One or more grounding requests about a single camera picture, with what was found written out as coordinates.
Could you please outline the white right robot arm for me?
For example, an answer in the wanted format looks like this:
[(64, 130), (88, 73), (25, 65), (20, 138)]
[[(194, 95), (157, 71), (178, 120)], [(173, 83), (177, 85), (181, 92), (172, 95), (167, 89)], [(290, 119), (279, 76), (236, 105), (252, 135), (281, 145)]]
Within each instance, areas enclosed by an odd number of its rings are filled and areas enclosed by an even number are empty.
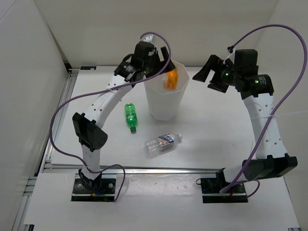
[(214, 75), (208, 88), (225, 93), (232, 86), (240, 93), (248, 110), (255, 137), (255, 147), (239, 166), (221, 169), (216, 187), (221, 193), (234, 185), (253, 180), (280, 178), (298, 165), (283, 144), (274, 117), (274, 88), (267, 74), (258, 73), (258, 53), (254, 49), (236, 50), (234, 61), (210, 55), (193, 80), (205, 82), (210, 71)]

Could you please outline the orange juice bottle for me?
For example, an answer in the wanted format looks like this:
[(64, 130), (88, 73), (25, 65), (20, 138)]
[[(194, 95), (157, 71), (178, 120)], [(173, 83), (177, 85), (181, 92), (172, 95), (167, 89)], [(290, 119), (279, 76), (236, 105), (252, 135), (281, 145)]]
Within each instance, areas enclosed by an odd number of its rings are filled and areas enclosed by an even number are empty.
[(167, 80), (164, 85), (165, 89), (175, 90), (177, 88), (178, 78), (179, 78), (177, 69), (167, 72), (166, 75), (167, 75)]

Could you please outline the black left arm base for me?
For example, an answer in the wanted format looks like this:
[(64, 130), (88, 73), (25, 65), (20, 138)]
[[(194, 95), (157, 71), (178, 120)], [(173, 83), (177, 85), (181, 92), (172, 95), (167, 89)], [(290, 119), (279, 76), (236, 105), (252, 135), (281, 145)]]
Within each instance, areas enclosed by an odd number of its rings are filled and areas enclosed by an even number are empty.
[(115, 199), (116, 175), (102, 176), (94, 189), (84, 187), (79, 175), (75, 175), (71, 201), (73, 202), (113, 202)]

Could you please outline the green plastic soda bottle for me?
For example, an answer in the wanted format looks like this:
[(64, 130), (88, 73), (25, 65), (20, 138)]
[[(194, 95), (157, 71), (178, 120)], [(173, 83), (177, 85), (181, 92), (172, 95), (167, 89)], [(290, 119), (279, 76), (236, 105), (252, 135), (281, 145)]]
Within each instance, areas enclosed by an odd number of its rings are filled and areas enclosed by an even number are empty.
[(125, 104), (124, 112), (125, 112), (125, 117), (126, 117), (126, 123), (130, 129), (130, 132), (135, 133), (137, 122), (138, 122), (135, 105), (132, 103)]

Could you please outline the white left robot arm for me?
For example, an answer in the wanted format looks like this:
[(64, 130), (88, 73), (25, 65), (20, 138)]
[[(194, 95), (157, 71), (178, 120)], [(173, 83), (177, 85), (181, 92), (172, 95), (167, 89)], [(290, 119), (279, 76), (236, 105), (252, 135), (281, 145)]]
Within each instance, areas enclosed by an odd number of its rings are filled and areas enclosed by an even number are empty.
[(102, 130), (107, 117), (137, 81), (175, 69), (175, 65), (168, 60), (167, 47), (162, 47), (161, 53), (163, 59), (160, 59), (154, 44), (140, 41), (134, 53), (127, 55), (115, 69), (107, 92), (100, 94), (85, 112), (73, 115), (75, 133), (85, 162), (78, 174), (89, 192), (95, 193), (101, 188), (100, 151), (108, 138)]

